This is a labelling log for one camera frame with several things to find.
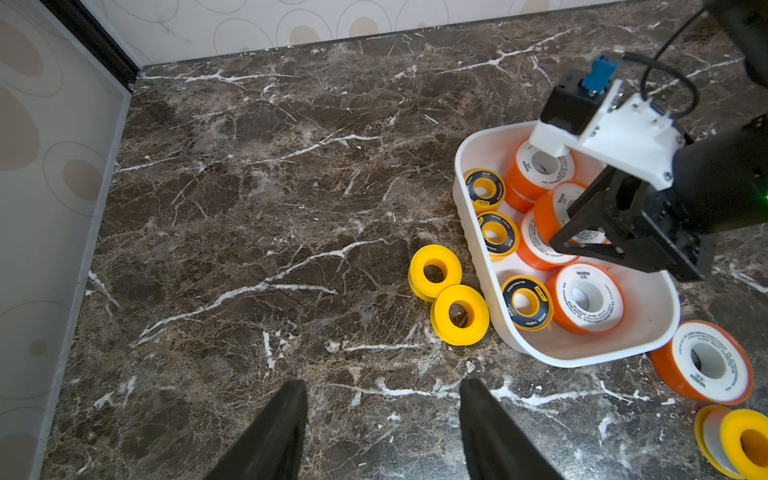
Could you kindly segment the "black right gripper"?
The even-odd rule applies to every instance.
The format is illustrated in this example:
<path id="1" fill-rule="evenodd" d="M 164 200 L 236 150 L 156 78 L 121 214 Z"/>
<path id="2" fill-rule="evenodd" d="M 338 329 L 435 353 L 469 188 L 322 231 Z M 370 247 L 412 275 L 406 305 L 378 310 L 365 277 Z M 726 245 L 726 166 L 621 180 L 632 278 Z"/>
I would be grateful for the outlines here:
<path id="1" fill-rule="evenodd" d="M 549 241 L 557 252 L 638 271 L 667 271 L 680 282 L 711 273 L 721 232 L 767 220 L 767 118 L 697 141 L 672 160 L 673 184 L 647 182 L 606 167 L 568 208 Z M 572 240 L 603 231 L 608 243 Z"/>

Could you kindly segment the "orange white tape roll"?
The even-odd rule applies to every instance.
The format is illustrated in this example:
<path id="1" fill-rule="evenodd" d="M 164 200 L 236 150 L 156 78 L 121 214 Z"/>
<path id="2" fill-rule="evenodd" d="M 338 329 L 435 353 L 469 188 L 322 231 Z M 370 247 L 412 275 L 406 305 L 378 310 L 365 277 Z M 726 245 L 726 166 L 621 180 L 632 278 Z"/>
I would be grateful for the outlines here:
<path id="1" fill-rule="evenodd" d="M 573 180 L 575 174 L 576 162 L 571 154 L 554 157 L 526 139 L 505 173 L 505 201 L 514 210 L 527 213 L 540 197 L 561 183 Z"/>
<path id="2" fill-rule="evenodd" d="M 577 262 L 550 277 L 545 286 L 553 300 L 553 321 L 578 335 L 608 332 L 625 314 L 618 282 L 599 266 Z"/>
<path id="3" fill-rule="evenodd" d="M 520 222 L 521 234 L 520 246 L 517 249 L 518 256 L 530 267 L 553 271 L 569 265 L 579 259 L 576 255 L 566 255 L 555 251 L 540 235 L 534 212 L 528 211 Z"/>
<path id="4" fill-rule="evenodd" d="M 568 209 L 586 189 L 580 182 L 565 181 L 536 201 L 534 221 L 540 236 L 547 244 L 570 221 Z"/>
<path id="5" fill-rule="evenodd" d="M 681 324 L 649 358 L 667 386 L 687 398 L 737 405 L 754 390 L 754 372 L 745 350 L 732 335 L 709 322 Z"/>

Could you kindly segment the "white plastic storage box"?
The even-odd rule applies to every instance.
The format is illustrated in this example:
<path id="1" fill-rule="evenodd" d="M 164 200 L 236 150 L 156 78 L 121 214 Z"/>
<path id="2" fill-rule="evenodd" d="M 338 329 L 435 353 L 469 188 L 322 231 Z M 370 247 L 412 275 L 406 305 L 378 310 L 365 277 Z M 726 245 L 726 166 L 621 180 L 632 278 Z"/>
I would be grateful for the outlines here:
<path id="1" fill-rule="evenodd" d="M 620 324 L 606 333 L 590 335 L 570 333 L 555 322 L 538 331 L 517 329 L 508 316 L 501 286 L 516 275 L 545 282 L 554 273 L 534 269 L 517 255 L 493 261 L 464 181 L 459 178 L 453 183 L 453 200 L 490 320 L 509 347 L 551 366 L 577 368 L 639 355 L 658 349 L 672 339 L 681 320 L 681 307 L 676 285 L 668 272 L 646 273 L 589 257 L 580 257 L 577 261 L 599 266 L 617 281 L 622 291 L 625 309 Z"/>

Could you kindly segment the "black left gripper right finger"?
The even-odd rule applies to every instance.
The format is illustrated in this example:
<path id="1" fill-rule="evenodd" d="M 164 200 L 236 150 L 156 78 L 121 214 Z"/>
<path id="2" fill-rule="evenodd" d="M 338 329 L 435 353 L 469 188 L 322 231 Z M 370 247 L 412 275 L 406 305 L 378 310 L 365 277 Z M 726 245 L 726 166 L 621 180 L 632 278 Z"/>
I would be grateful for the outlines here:
<path id="1" fill-rule="evenodd" d="M 562 479 L 479 379 L 462 380 L 459 393 L 462 443 L 472 479 Z"/>

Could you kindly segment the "yellow tape roll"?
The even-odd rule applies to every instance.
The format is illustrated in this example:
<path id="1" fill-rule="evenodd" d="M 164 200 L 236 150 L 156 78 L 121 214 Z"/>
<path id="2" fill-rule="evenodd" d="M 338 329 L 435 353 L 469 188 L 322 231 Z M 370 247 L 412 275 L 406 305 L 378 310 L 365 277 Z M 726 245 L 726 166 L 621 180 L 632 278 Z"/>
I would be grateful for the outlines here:
<path id="1" fill-rule="evenodd" d="M 700 409 L 694 435 L 710 464 L 730 479 L 767 478 L 767 417 L 722 405 Z"/>
<path id="2" fill-rule="evenodd" d="M 483 339 L 490 325 L 489 309 L 474 288 L 454 285 L 443 290 L 430 309 L 438 337 L 453 346 L 469 346 Z"/>
<path id="3" fill-rule="evenodd" d="M 408 281 L 421 300 L 434 302 L 448 287 L 459 285 L 463 270 L 458 257 L 439 244 L 421 247 L 411 258 Z"/>

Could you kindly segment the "yellow black tape spool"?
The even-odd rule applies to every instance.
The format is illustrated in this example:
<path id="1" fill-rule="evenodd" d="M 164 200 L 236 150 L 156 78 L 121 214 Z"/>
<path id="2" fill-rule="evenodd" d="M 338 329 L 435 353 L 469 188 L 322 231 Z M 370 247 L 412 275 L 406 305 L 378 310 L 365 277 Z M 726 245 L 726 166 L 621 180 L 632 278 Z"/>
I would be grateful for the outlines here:
<path id="1" fill-rule="evenodd" d="M 474 169 L 464 175 L 464 181 L 476 213 L 496 211 L 504 203 L 506 184 L 497 173 Z"/>
<path id="2" fill-rule="evenodd" d="M 497 211 L 485 211 L 477 216 L 486 250 L 493 262 L 500 262 L 515 254 L 521 236 L 516 224 Z"/>
<path id="3" fill-rule="evenodd" d="M 552 320 L 552 296 L 539 280 L 518 275 L 502 286 L 502 296 L 509 317 L 518 330 L 538 331 Z"/>

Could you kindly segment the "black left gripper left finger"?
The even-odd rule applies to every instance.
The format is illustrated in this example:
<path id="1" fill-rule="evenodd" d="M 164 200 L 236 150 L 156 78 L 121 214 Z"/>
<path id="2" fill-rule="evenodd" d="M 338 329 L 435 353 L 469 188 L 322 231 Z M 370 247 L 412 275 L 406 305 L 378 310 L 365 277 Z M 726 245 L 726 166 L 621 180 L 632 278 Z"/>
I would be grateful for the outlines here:
<path id="1" fill-rule="evenodd" d="M 296 479 L 308 421 L 302 380 L 289 380 L 222 455 L 208 479 Z"/>

